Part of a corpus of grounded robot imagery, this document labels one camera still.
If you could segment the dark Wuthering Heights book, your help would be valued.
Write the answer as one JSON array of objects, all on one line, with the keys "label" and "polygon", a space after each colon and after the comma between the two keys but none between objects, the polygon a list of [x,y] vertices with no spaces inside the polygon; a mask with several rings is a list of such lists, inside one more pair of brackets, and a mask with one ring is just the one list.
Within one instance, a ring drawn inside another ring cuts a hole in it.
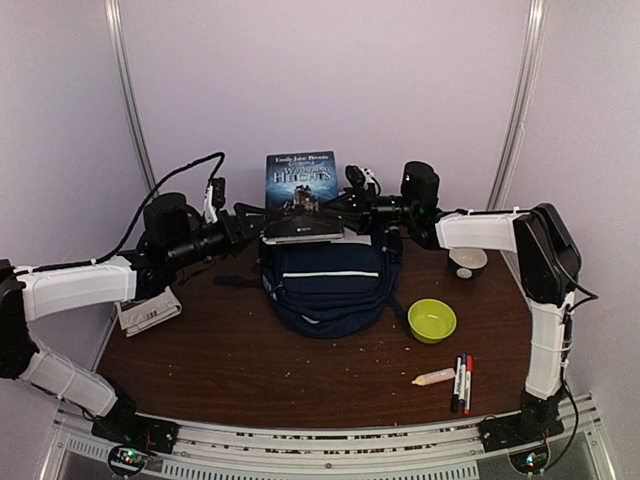
[{"label": "dark Wuthering Heights book", "polygon": [[324,209],[338,194],[332,151],[267,156],[262,240],[267,245],[278,245],[342,238],[344,222]]}]

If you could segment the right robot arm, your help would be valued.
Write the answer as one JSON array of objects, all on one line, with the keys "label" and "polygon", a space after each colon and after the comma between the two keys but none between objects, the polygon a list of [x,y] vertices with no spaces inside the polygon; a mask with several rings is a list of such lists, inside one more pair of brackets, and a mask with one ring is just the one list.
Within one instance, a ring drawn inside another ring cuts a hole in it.
[{"label": "right robot arm", "polygon": [[421,161],[405,164],[400,192],[383,196],[363,169],[345,169],[345,192],[323,206],[347,227],[364,231],[375,223],[400,224],[428,250],[464,248],[510,252],[517,257],[520,285],[532,315],[529,370],[520,411],[510,421],[491,421],[519,440],[549,432],[567,396],[565,369],[572,344],[572,315],[579,290],[581,255],[554,205],[504,211],[443,211],[439,176]]}]

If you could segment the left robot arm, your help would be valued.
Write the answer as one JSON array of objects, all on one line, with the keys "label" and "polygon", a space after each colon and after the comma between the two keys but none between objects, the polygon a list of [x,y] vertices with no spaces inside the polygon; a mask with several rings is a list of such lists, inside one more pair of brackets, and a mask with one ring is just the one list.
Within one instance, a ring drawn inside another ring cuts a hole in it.
[{"label": "left robot arm", "polygon": [[175,281],[178,271],[241,252],[261,232],[266,211],[237,203],[228,213],[210,201],[199,214],[183,194],[166,193],[146,205],[142,216],[137,247],[108,260],[58,269],[1,263],[2,378],[27,381],[105,417],[106,429],[123,444],[143,436],[142,419],[118,405],[123,397],[111,383],[31,335],[29,322],[90,305],[153,298]]}]

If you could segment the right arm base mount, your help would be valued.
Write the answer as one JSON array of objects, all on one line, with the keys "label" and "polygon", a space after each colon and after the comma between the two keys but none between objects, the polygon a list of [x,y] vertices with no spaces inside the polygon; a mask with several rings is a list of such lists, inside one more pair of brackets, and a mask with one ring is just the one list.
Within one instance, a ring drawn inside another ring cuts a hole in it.
[{"label": "right arm base mount", "polygon": [[484,451],[509,450],[516,471],[543,473],[552,463],[549,440],[564,432],[558,410],[562,398],[561,392],[547,400],[523,392],[519,412],[485,417],[478,425]]}]

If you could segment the navy blue student backpack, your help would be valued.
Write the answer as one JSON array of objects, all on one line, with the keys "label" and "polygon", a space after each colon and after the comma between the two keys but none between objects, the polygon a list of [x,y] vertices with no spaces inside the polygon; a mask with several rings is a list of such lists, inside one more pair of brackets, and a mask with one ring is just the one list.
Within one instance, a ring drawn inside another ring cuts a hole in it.
[{"label": "navy blue student backpack", "polygon": [[377,226],[363,243],[259,245],[259,277],[216,276],[216,285],[262,288],[281,323],[294,333],[338,339],[374,325],[391,308],[407,310],[395,290],[403,258],[398,229]]}]

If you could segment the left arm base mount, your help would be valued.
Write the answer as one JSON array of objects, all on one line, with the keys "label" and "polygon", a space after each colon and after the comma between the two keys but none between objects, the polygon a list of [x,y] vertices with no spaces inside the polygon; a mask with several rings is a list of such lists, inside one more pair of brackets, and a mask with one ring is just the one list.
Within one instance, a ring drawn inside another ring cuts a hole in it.
[{"label": "left arm base mount", "polygon": [[159,453],[171,454],[179,431],[174,421],[138,414],[128,397],[117,398],[105,416],[87,410],[83,416],[92,422],[93,436],[115,443],[107,454],[107,466],[119,479],[141,473]]}]

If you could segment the white Afternoon Tea book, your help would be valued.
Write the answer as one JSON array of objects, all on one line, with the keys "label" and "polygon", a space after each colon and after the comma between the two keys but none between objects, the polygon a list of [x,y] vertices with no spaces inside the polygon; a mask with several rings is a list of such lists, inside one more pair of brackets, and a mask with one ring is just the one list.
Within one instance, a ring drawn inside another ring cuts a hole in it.
[{"label": "white Afternoon Tea book", "polygon": [[169,287],[156,297],[116,302],[115,306],[120,328],[127,337],[153,328],[182,312],[181,303]]}]

